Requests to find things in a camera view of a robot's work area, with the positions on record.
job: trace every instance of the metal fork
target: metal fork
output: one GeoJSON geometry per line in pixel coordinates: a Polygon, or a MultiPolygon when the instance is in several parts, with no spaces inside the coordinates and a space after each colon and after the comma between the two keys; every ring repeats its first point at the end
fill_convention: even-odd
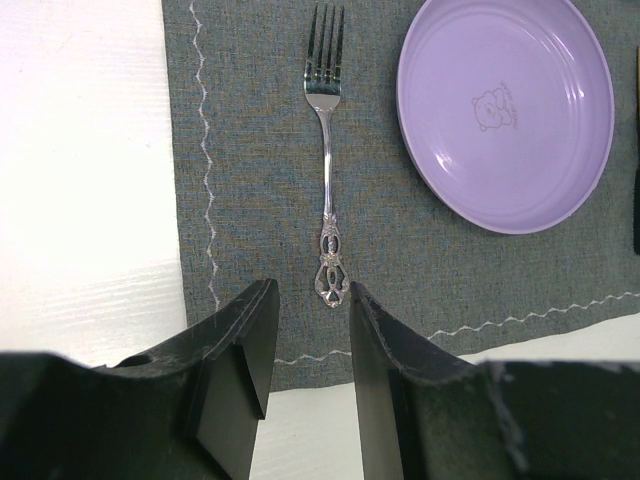
{"type": "Polygon", "coordinates": [[[342,39],[344,31],[344,7],[340,8],[338,32],[334,51],[334,26],[336,25],[336,7],[329,11],[324,6],[320,39],[316,43],[316,24],[318,23],[318,5],[313,12],[309,52],[304,69],[304,94],[309,105],[320,118],[324,139],[324,214],[322,233],[320,234],[320,269],[316,275],[316,292],[325,303],[335,308],[342,303],[349,290],[349,277],[342,266],[340,255],[340,233],[336,223],[331,189],[331,114],[340,103],[340,67],[342,63],[342,39]]]}

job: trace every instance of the bear drawing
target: bear drawing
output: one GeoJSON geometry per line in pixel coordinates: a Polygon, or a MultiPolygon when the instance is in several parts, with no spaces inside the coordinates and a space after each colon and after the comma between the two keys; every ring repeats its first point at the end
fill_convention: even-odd
{"type": "Polygon", "coordinates": [[[501,88],[493,92],[485,92],[480,98],[471,100],[476,111],[476,119],[483,132],[487,128],[498,128],[502,125],[511,125],[511,115],[507,111],[507,103],[501,88]]]}

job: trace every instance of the black knife handle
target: black knife handle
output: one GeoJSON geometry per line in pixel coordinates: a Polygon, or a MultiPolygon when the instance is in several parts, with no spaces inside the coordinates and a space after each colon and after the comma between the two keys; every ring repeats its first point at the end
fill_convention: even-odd
{"type": "Polygon", "coordinates": [[[633,251],[640,255],[640,169],[636,170],[633,190],[633,251]]]}

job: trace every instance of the cloth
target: cloth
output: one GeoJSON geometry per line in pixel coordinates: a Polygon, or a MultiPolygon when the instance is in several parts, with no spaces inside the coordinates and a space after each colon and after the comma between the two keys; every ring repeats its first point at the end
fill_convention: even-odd
{"type": "MultiPolygon", "coordinates": [[[[421,4],[345,2],[343,96],[332,141],[343,264],[351,279],[453,354],[637,312],[632,203],[640,4],[574,2],[611,71],[613,146],[598,187],[574,215],[522,236],[491,233],[453,213],[422,181],[404,147],[396,73],[421,4]]],[[[350,298],[332,310],[314,291],[322,139],[302,88],[313,6],[163,0],[188,321],[204,319],[254,279],[277,279],[274,390],[352,379],[350,298]]]]}

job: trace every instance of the plate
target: plate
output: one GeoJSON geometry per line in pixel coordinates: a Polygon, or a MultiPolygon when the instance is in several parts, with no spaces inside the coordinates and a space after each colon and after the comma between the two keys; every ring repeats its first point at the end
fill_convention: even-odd
{"type": "Polygon", "coordinates": [[[496,232],[569,217],[611,148],[609,69],[568,0],[427,0],[402,48],[397,102],[425,182],[496,232]]]}

